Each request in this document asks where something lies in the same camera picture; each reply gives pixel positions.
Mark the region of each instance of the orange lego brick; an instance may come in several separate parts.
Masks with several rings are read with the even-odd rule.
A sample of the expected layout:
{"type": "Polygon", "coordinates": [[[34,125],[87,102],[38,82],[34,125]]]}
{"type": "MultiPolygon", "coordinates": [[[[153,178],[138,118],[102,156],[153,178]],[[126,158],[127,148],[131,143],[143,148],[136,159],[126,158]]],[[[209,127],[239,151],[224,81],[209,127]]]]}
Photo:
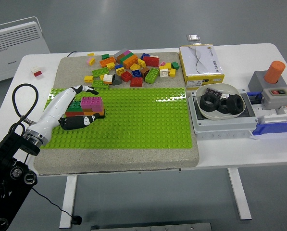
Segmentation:
{"type": "Polygon", "coordinates": [[[101,67],[106,67],[109,63],[116,63],[116,60],[113,57],[109,57],[108,59],[104,59],[100,61],[101,67]]]}

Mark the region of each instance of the green lego baseplate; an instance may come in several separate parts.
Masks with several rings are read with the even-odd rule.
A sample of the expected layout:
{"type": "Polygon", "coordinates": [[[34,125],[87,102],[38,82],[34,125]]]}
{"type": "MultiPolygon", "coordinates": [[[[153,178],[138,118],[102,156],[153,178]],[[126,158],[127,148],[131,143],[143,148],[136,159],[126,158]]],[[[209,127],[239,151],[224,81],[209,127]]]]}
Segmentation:
{"type": "MultiPolygon", "coordinates": [[[[64,89],[52,89],[46,106],[64,89]]],[[[44,149],[188,149],[192,148],[184,88],[97,89],[105,119],[86,128],[52,131],[44,149]]],[[[75,100],[93,96],[82,92],[75,100]]]]}

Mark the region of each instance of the small box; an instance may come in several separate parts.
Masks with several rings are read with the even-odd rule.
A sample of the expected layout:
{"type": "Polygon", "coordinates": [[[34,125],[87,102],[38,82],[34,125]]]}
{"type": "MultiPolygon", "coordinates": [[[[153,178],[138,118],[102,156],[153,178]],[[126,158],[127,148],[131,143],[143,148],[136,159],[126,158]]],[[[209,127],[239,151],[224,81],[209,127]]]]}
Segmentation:
{"type": "Polygon", "coordinates": [[[179,56],[187,90],[222,83],[225,75],[213,45],[181,46],[179,56]]]}

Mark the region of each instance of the red lego brick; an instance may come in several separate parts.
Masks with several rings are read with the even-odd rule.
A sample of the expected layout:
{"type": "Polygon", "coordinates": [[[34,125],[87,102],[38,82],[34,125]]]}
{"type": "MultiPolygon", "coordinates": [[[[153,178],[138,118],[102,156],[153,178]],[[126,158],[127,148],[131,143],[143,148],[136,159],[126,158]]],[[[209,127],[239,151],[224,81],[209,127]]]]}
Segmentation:
{"type": "Polygon", "coordinates": [[[121,79],[124,81],[124,82],[128,82],[132,79],[132,74],[129,73],[128,71],[125,71],[121,74],[121,79]]]}
{"type": "Polygon", "coordinates": [[[143,61],[145,61],[145,64],[147,66],[158,67],[159,65],[159,58],[156,58],[156,57],[144,56],[143,61]]]}
{"type": "Polygon", "coordinates": [[[142,87],[143,78],[141,77],[133,77],[130,80],[131,87],[142,87]]]}
{"type": "Polygon", "coordinates": [[[35,73],[33,73],[33,74],[34,74],[35,77],[37,77],[37,76],[41,75],[42,72],[41,72],[41,71],[38,71],[38,72],[35,72],[35,73]]]}

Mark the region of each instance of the black cable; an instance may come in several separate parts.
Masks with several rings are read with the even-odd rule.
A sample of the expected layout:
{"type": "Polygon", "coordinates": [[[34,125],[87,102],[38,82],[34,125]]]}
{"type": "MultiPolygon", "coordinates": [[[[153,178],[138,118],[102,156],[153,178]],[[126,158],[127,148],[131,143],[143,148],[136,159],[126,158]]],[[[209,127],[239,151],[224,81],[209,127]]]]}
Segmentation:
{"type": "Polygon", "coordinates": [[[71,218],[76,219],[75,217],[73,217],[71,214],[69,214],[68,212],[66,212],[65,210],[61,209],[58,205],[54,204],[53,202],[51,202],[50,199],[48,199],[46,196],[40,194],[38,191],[36,191],[34,188],[32,188],[33,191],[35,191],[38,195],[40,195],[41,197],[44,197],[46,200],[48,200],[52,205],[57,206],[62,212],[67,213],[67,215],[69,215],[71,218]]]}
{"type": "Polygon", "coordinates": [[[23,120],[26,119],[27,116],[32,112],[32,110],[35,108],[35,106],[36,106],[36,104],[37,104],[37,101],[38,101],[38,91],[37,91],[37,88],[36,88],[35,86],[33,86],[32,84],[29,84],[29,83],[20,84],[20,85],[18,85],[18,86],[14,89],[14,91],[13,91],[13,93],[12,93],[12,103],[13,103],[14,110],[15,110],[16,114],[20,117],[20,119],[19,119],[18,122],[14,123],[14,124],[10,127],[10,129],[9,129],[9,134],[12,133],[12,132],[15,132],[15,130],[16,130],[16,128],[17,128],[18,126],[21,126],[21,127],[22,127],[22,129],[23,129],[22,135],[24,134],[24,132],[25,132],[25,127],[24,127],[24,125],[23,125],[21,122],[23,122],[23,120]],[[16,92],[17,92],[18,89],[20,89],[21,87],[24,87],[24,86],[31,87],[31,88],[35,91],[35,93],[36,93],[36,98],[35,98],[35,101],[34,101],[33,105],[32,105],[31,108],[28,110],[28,112],[27,112],[25,115],[21,115],[21,114],[19,113],[19,111],[18,111],[16,102],[15,102],[15,94],[16,94],[16,92]]]}
{"type": "Polygon", "coordinates": [[[69,56],[70,56],[71,54],[73,54],[73,53],[77,53],[77,51],[72,51],[71,53],[68,54],[67,57],[69,57],[69,56]]]}

